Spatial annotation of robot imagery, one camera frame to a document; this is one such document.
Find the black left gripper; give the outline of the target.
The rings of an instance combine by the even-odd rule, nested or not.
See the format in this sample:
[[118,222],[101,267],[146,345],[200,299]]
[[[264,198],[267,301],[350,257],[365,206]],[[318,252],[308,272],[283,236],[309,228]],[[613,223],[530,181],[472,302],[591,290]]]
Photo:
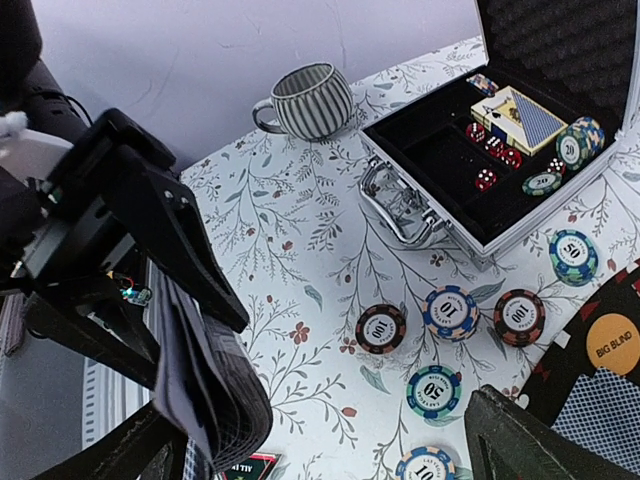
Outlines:
[[[175,156],[118,109],[105,111],[62,158],[39,195],[56,194],[51,221],[86,234],[97,222],[129,235],[195,299],[237,333],[248,313],[213,254],[193,192],[176,177]],[[153,389],[160,347],[113,284],[50,284],[24,305],[26,326]]]

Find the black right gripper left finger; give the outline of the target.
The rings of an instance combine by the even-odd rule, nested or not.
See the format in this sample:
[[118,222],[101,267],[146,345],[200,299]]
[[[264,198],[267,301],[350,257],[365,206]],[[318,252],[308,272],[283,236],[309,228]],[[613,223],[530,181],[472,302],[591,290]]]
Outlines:
[[187,442],[187,435],[149,402],[101,440],[35,479],[181,479]]

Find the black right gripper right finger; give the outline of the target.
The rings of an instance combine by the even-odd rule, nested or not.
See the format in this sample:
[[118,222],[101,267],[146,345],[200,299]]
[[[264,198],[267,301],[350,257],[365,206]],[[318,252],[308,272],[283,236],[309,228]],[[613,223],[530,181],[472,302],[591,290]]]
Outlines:
[[464,424],[475,480],[635,477],[553,432],[491,385],[472,392]]

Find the blue green 50 chip stack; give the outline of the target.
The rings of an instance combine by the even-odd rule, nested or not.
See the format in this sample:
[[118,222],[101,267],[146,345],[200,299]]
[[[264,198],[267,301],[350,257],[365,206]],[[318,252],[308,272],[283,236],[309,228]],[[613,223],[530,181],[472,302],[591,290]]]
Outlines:
[[461,398],[461,375],[443,365],[419,369],[406,385],[409,408],[426,420],[448,417],[457,408]]

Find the blue card deck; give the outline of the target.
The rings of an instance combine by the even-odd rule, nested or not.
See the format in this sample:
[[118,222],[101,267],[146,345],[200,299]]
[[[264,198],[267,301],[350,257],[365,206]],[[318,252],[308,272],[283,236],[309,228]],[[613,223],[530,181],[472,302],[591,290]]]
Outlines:
[[220,473],[266,441],[270,400],[238,334],[163,272],[153,287],[160,342],[154,407]]

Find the single blue backed card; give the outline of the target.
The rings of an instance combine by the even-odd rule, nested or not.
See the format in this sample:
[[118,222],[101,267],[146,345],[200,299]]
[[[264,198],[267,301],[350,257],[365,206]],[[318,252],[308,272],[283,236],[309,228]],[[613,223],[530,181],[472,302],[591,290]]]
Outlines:
[[579,376],[552,430],[638,473],[639,386],[606,368]]

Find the black triangular dealer plate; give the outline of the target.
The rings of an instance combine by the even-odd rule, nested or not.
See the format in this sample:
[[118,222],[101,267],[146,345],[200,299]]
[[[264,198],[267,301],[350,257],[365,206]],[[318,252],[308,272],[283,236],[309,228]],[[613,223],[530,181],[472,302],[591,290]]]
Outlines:
[[217,474],[219,480],[266,480],[275,470],[282,455],[257,452],[248,459]]

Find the red black 100 chip pile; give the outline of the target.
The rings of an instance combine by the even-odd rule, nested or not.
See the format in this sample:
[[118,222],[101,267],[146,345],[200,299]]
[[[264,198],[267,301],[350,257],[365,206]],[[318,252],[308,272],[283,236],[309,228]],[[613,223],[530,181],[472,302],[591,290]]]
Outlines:
[[499,338],[515,347],[538,340],[544,330],[546,311],[542,300],[526,289],[504,293],[494,307],[494,328]]

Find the orange big blind button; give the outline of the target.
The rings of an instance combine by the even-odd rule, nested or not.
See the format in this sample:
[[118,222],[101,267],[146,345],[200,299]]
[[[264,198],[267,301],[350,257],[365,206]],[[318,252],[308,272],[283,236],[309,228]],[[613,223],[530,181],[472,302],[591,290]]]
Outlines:
[[624,376],[639,364],[639,330],[626,316],[609,313],[599,317],[586,336],[586,351],[594,367]]

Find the red black 100 chip stack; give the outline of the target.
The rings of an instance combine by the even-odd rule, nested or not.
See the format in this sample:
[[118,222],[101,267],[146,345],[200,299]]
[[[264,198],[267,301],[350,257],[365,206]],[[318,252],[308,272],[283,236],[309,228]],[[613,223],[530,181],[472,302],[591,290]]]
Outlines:
[[404,314],[394,305],[376,304],[366,309],[355,327],[355,339],[365,351],[374,355],[393,352],[406,335]]

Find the blue green 50 chip pile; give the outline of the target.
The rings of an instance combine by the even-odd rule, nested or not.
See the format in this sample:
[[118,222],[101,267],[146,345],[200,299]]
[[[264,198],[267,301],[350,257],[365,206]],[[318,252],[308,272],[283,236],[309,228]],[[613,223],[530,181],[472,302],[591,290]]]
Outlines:
[[557,230],[549,244],[553,270],[563,283],[581,287],[596,275],[599,257],[593,242],[574,229]]

